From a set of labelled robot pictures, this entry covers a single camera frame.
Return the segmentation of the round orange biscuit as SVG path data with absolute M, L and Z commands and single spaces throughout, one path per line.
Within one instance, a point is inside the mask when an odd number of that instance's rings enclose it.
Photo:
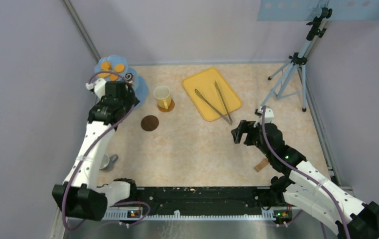
M 117 72 L 117 73 L 124 72 L 125 69 L 126 69 L 126 66 L 125 66 L 125 64 L 122 64 L 122 63 L 119 63 L 119 64 L 117 64 L 117 65 L 114 67 L 114 71 Z
M 101 63 L 100 63 L 100 69 L 102 70 L 102 71 L 110 71 L 111 70 L 111 64 L 110 64 L 110 62 L 109 61 L 102 61 Z
M 118 80 L 118 78 L 119 78 L 119 76 L 117 76 L 117 75 L 115 75 L 115 74 L 110 74 L 110 76 L 109 76 L 109 79 L 110 79 L 111 81 L 116 81 L 116 80 Z

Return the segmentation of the chocolate swirl roll cake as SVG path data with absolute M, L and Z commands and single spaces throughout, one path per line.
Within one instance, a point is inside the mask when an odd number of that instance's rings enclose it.
M 123 76 L 123 80 L 125 80 L 127 83 L 133 85 L 133 79 L 134 79 L 134 76 L 132 73 L 126 73 L 124 76 Z

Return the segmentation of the square orange biscuit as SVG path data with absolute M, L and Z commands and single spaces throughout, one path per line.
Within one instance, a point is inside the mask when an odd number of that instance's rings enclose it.
M 97 75 L 98 78 L 106 78 L 110 75 L 110 73 L 100 73 Z

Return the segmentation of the round orange biscuit top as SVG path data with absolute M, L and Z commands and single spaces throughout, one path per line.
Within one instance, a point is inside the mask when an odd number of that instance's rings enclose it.
M 114 71 L 117 72 L 117 73 L 124 72 L 125 69 L 126 69 L 126 66 L 125 66 L 125 64 L 122 64 L 122 63 L 119 63 L 119 64 L 117 64 L 117 65 L 114 67 Z

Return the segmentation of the dark brown round coaster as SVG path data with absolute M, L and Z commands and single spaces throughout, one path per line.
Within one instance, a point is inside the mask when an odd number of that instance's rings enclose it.
M 154 115 L 145 116 L 140 122 L 140 127 L 144 131 L 154 131 L 158 128 L 158 126 L 159 119 Z

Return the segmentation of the yellow handled cream mug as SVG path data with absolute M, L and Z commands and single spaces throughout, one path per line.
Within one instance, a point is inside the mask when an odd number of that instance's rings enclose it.
M 171 90 L 167 86 L 158 86 L 153 91 L 157 106 L 161 110 L 169 110 L 171 108 Z

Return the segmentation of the light brown round coaster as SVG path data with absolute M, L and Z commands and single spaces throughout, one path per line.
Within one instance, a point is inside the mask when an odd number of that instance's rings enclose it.
M 157 108 L 161 111 L 161 112 L 164 112 L 164 113 L 167 113 L 167 112 L 170 112 L 174 109 L 175 107 L 175 102 L 174 100 L 172 99 L 171 102 L 170 102 L 170 105 L 168 106 L 168 108 L 162 108 L 161 106 L 157 105 Z

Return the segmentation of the yellow serving tray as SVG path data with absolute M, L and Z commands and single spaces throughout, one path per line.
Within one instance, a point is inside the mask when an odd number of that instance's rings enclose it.
M 202 118 L 206 121 L 215 121 L 220 118 L 220 115 L 198 97 L 195 90 L 198 90 L 223 115 L 226 112 L 231 113 L 243 105 L 238 94 L 216 68 L 203 70 L 184 79 L 182 86 Z

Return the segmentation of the grey handled mug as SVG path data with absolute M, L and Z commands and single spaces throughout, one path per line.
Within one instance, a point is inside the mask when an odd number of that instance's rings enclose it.
M 101 171 L 106 171 L 106 172 L 111 171 L 114 168 L 115 163 L 118 159 L 119 159 L 119 156 L 117 154 L 113 154 L 110 156 L 105 154 L 102 158 L 102 162 L 99 169 Z

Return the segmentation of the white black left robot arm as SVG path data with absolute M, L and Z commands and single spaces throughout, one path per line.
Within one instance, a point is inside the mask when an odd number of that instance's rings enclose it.
M 98 187 L 97 179 L 110 140 L 138 102 L 131 84 L 105 82 L 100 100 L 89 110 L 84 140 L 72 169 L 63 183 L 52 189 L 63 221 L 67 218 L 100 221 L 113 204 L 136 203 L 138 193 L 129 181 Z

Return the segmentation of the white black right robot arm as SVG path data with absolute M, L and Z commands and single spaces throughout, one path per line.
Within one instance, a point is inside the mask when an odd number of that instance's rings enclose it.
M 231 131 L 234 143 L 255 146 L 274 170 L 270 199 L 276 205 L 296 206 L 329 228 L 340 239 L 379 238 L 379 205 L 350 195 L 321 174 L 306 157 L 285 143 L 273 123 L 240 121 Z

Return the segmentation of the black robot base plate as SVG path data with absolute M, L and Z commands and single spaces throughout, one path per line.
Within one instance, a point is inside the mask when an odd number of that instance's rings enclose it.
M 245 187 L 137 187 L 121 201 L 129 207 L 150 209 L 151 216 L 261 215 L 266 209 L 288 208 L 267 186 Z

